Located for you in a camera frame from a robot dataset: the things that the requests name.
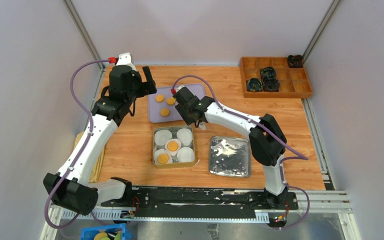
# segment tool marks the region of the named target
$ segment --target purple tray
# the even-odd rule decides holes
[[[202,99],[205,96],[205,90],[202,84],[193,83],[183,85],[187,87],[199,99]],[[171,86],[157,87],[156,93],[148,96],[148,119],[151,123],[162,123],[182,120],[182,117],[175,108],[175,105],[177,105],[177,103],[175,103],[173,106],[167,104],[167,99],[169,97],[173,97],[173,94],[170,91],[171,88]],[[155,97],[158,94],[164,95],[163,102],[155,101]],[[160,111],[162,108],[168,108],[168,110],[170,110],[170,114],[168,116],[161,116]]]

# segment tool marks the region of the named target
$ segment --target red cable connector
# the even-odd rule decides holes
[[[117,59],[115,56],[109,57],[108,60],[110,64],[115,64],[117,62]]]

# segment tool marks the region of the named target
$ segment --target wooden tabletop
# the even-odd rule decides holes
[[[106,69],[101,90],[109,84]],[[142,68],[137,66],[142,78]],[[305,112],[300,99],[244,98],[239,67],[224,66],[150,66],[157,87],[172,86],[183,75],[193,74],[206,79],[214,89],[217,99],[238,111],[264,116],[273,115],[287,138],[287,143],[309,157],[305,160],[289,160],[284,163],[285,177],[292,186],[307,190],[324,190],[322,174],[317,161]],[[181,84],[198,83],[185,78]],[[207,96],[210,90],[205,87]],[[206,130],[194,129],[199,163],[189,168],[156,169],[152,162],[153,130],[166,126],[184,126],[183,121],[151,123],[148,120],[147,96],[136,100],[134,117],[127,115],[111,136],[105,147],[105,155],[99,181],[120,177],[133,185],[211,187],[262,189],[265,186],[263,167],[251,160],[251,176],[248,178],[213,175],[209,172],[209,143],[213,136],[241,137],[238,133],[216,124],[207,124]],[[285,157],[293,156],[286,150]]]

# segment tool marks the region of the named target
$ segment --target gray wall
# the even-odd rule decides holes
[[[62,1],[0,0],[0,239],[39,238],[42,180],[67,159],[86,123],[70,77],[91,60]],[[90,67],[76,79],[88,105],[98,74]]]
[[[74,0],[101,57],[237,65],[304,53],[332,0]]]
[[[384,2],[343,1],[306,67],[333,175],[362,238],[384,239]]]

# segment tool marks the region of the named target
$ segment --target blue bin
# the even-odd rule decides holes
[[[132,234],[127,230],[125,223],[104,225],[104,226],[94,226],[94,227],[85,227],[81,230],[81,240],[94,240],[94,237],[98,233],[102,232],[113,232],[116,233],[121,231],[121,240],[130,240],[132,239]]]

